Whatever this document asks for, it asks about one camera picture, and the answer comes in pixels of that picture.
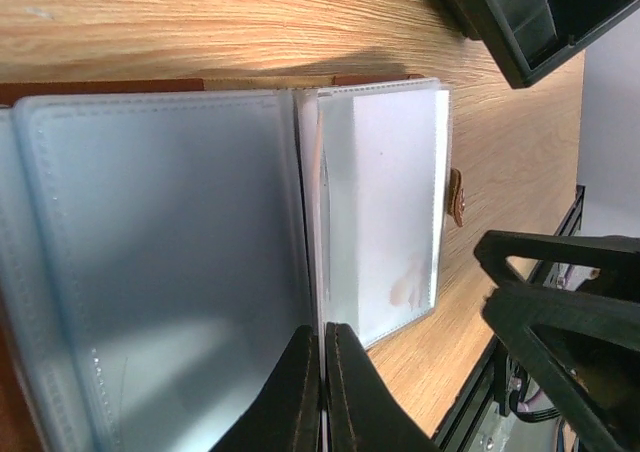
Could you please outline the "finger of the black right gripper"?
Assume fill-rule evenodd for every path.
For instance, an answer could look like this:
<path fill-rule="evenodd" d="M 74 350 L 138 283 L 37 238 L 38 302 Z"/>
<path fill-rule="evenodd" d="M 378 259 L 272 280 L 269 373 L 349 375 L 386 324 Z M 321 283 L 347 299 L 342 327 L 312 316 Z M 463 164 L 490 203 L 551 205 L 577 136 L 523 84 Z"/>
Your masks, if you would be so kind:
<path fill-rule="evenodd" d="M 639 241 L 489 231 L 474 249 L 497 287 L 482 316 L 589 451 L 639 448 Z M 521 257 L 598 275 L 574 290 L 528 283 Z"/>

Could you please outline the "white credit card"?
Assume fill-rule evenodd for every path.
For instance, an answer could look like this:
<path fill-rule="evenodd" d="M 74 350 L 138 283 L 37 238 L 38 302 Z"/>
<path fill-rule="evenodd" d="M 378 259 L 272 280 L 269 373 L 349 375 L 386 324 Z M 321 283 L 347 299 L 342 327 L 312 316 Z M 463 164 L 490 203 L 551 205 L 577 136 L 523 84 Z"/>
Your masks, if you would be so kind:
<path fill-rule="evenodd" d="M 357 335 L 369 348 L 436 305 L 450 92 L 359 97 L 354 112 Z"/>

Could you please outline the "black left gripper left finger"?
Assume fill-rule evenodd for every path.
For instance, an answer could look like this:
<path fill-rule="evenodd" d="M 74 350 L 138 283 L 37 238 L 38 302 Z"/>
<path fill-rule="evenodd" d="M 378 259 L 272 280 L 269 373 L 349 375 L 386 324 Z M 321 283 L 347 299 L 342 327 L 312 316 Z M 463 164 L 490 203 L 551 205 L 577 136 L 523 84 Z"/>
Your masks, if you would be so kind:
<path fill-rule="evenodd" d="M 219 451 L 317 451 L 320 437 L 318 340 L 298 327 L 260 393 L 212 447 Z"/>

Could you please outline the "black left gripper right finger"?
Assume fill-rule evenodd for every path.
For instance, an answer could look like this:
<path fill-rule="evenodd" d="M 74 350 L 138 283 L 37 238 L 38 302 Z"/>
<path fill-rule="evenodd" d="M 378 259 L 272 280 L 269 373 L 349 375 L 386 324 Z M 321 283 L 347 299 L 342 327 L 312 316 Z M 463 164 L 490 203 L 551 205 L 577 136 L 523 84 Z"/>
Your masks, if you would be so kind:
<path fill-rule="evenodd" d="M 347 324 L 326 326 L 326 385 L 332 451 L 436 451 L 400 407 Z"/>

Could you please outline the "brown leather card holder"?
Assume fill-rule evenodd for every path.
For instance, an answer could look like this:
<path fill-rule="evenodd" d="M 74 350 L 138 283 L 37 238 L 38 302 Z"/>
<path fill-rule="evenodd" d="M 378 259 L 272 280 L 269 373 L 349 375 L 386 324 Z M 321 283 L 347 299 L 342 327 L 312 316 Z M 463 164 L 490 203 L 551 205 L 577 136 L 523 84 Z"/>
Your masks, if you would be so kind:
<path fill-rule="evenodd" d="M 359 339 L 354 102 L 427 89 L 450 92 L 445 229 L 464 192 L 435 78 L 3 84 L 1 322 L 43 448 L 213 451 L 308 325 L 332 451 L 326 326 Z"/>

